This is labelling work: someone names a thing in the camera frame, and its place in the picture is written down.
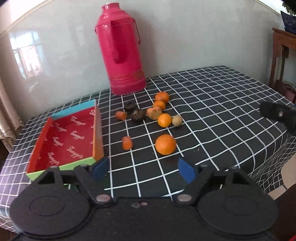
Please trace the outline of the yellow orange cut fruit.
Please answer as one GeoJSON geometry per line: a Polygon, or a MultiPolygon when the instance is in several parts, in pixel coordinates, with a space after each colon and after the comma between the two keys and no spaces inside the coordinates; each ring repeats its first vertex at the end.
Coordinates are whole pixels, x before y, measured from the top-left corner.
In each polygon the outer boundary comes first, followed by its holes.
{"type": "Polygon", "coordinates": [[[147,109],[147,116],[153,121],[156,121],[162,113],[163,110],[159,106],[154,106],[147,109]]]}

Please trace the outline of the brown wooden side stand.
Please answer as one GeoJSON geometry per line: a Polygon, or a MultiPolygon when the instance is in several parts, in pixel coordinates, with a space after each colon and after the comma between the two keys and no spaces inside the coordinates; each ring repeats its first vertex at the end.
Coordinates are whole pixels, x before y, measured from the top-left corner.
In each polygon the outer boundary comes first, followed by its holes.
{"type": "Polygon", "coordinates": [[[295,85],[283,81],[285,60],[289,57],[290,50],[295,50],[295,34],[273,28],[273,57],[268,85],[295,104],[295,85]],[[275,79],[278,58],[281,59],[280,77],[275,79]]]}

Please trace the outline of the beige curtain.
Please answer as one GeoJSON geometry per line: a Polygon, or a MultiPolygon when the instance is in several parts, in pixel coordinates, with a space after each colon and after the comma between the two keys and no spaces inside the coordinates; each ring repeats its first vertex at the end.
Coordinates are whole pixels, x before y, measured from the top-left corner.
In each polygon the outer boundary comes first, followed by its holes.
{"type": "Polygon", "coordinates": [[[0,81],[0,124],[1,141],[11,151],[17,135],[23,128],[23,122],[13,107],[3,82],[0,81]]]}

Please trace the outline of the carrot piece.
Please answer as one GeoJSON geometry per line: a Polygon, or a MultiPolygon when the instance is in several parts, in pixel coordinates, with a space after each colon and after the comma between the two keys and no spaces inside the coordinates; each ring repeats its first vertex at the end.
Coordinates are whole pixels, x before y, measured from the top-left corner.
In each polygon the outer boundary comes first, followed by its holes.
{"type": "Polygon", "coordinates": [[[115,113],[115,117],[120,121],[124,121],[127,118],[127,113],[125,113],[124,111],[117,111],[115,113]]]}
{"type": "Polygon", "coordinates": [[[128,150],[133,148],[133,142],[132,142],[131,137],[125,136],[125,137],[122,138],[121,141],[122,141],[122,148],[125,151],[128,151],[128,150]]]}

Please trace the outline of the pink thermos flask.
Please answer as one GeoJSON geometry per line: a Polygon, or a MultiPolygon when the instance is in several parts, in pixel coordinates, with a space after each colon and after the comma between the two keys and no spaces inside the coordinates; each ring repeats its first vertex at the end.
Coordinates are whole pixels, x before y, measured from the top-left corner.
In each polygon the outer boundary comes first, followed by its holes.
{"type": "Polygon", "coordinates": [[[146,78],[138,46],[140,36],[133,17],[119,3],[107,3],[95,26],[111,92],[128,95],[144,89],[146,78]]]}

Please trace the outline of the black white checked tablecloth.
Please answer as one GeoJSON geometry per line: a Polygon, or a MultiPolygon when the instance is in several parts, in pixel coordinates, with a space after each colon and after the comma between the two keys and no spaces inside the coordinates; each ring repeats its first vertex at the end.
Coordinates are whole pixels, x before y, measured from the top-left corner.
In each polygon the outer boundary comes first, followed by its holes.
{"type": "Polygon", "coordinates": [[[283,184],[281,168],[295,154],[295,137],[285,125],[261,116],[263,101],[289,104],[265,84],[226,66],[184,70],[147,80],[141,92],[115,96],[102,90],[74,99],[29,119],[16,139],[1,170],[1,228],[14,226],[9,218],[11,202],[30,184],[26,169],[33,148],[47,118],[77,104],[96,100],[101,111],[104,153],[110,158],[110,172],[101,185],[112,197],[171,196],[185,182],[178,173],[180,157],[193,157],[195,163],[218,170],[241,168],[266,192],[283,184]],[[147,109],[155,95],[170,96],[166,112],[180,115],[183,124],[160,127],[156,121],[119,121],[115,117],[126,102],[147,109]],[[155,141],[171,135],[175,151],[161,155],[155,141]],[[122,138],[129,136],[133,148],[125,151],[122,138]]]}

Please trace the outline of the blue plant pot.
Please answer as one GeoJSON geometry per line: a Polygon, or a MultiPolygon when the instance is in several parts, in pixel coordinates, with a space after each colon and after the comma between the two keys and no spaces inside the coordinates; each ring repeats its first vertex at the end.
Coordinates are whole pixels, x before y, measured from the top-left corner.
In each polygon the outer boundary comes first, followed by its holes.
{"type": "Polygon", "coordinates": [[[285,27],[285,31],[295,34],[296,32],[295,11],[293,11],[285,2],[282,3],[282,6],[287,11],[287,13],[284,13],[283,11],[281,11],[281,17],[285,27]]]}

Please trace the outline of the dark mangosteen back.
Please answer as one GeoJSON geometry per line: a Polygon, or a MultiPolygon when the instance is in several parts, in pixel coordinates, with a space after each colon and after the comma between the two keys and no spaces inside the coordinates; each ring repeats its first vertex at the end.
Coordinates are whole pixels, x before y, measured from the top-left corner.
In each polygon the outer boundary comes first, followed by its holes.
{"type": "Polygon", "coordinates": [[[126,113],[132,113],[135,110],[135,103],[134,102],[126,102],[123,106],[126,113]]]}

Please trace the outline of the large orange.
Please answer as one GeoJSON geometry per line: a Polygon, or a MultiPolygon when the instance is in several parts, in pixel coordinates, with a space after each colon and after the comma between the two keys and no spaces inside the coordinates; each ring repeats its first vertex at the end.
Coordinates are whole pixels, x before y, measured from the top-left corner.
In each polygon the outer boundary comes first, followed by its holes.
{"type": "Polygon", "coordinates": [[[155,148],[161,155],[172,154],[177,147],[176,140],[168,134],[163,134],[159,136],[155,141],[155,148]]]}

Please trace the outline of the dark mangosteen front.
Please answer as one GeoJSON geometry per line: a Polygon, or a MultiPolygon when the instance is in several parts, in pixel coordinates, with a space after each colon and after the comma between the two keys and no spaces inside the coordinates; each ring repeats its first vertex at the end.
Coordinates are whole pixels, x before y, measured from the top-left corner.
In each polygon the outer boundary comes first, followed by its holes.
{"type": "Polygon", "coordinates": [[[133,122],[138,123],[139,121],[142,121],[146,118],[146,112],[140,108],[135,109],[131,113],[130,118],[132,119],[133,122]]]}

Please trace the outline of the orange middle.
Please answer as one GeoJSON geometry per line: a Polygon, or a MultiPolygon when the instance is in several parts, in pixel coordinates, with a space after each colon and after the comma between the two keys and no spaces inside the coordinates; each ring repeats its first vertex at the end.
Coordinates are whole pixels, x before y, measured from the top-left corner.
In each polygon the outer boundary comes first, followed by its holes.
{"type": "Polygon", "coordinates": [[[158,124],[162,128],[167,128],[168,126],[171,125],[171,122],[172,122],[172,117],[167,113],[162,113],[158,117],[158,124]]]}

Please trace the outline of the yellow green small fruit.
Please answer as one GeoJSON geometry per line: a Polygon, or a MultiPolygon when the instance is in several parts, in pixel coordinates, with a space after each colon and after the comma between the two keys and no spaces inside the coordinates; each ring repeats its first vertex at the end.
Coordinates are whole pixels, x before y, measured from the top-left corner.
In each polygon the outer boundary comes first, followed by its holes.
{"type": "Polygon", "coordinates": [[[172,123],[173,126],[178,127],[178,126],[182,125],[183,119],[182,119],[182,117],[180,115],[176,115],[176,116],[174,116],[172,118],[171,123],[172,123]]]}

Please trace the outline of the orange far top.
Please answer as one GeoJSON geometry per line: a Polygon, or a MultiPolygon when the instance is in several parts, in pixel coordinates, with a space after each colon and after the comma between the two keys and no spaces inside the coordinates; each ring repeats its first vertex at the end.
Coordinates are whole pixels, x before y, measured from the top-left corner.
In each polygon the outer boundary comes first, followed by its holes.
{"type": "Polygon", "coordinates": [[[162,91],[162,92],[158,92],[155,95],[155,101],[162,101],[165,104],[167,104],[170,101],[170,96],[168,93],[162,91]]]}

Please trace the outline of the dark mangosteen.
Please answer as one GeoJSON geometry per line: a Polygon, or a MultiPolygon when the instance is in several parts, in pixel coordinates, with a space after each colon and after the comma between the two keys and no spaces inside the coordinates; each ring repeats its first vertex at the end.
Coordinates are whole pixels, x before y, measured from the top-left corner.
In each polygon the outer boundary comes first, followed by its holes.
{"type": "Polygon", "coordinates": [[[146,112],[140,108],[135,109],[131,113],[130,118],[132,119],[133,122],[138,123],[139,121],[142,121],[146,118],[146,112]]]}
{"type": "Polygon", "coordinates": [[[126,102],[123,106],[126,113],[132,113],[135,110],[135,103],[134,102],[126,102]]]}

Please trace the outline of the small orange upper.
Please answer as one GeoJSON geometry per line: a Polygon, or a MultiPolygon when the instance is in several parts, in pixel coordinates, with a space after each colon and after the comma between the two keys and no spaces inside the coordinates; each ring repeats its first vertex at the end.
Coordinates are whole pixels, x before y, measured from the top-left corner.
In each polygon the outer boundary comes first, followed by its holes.
{"type": "Polygon", "coordinates": [[[165,102],[163,102],[163,101],[161,101],[161,100],[157,100],[157,101],[155,101],[155,102],[153,103],[153,107],[154,107],[154,108],[158,107],[158,108],[160,108],[161,110],[165,110],[165,108],[166,108],[166,104],[165,104],[165,102]]]}

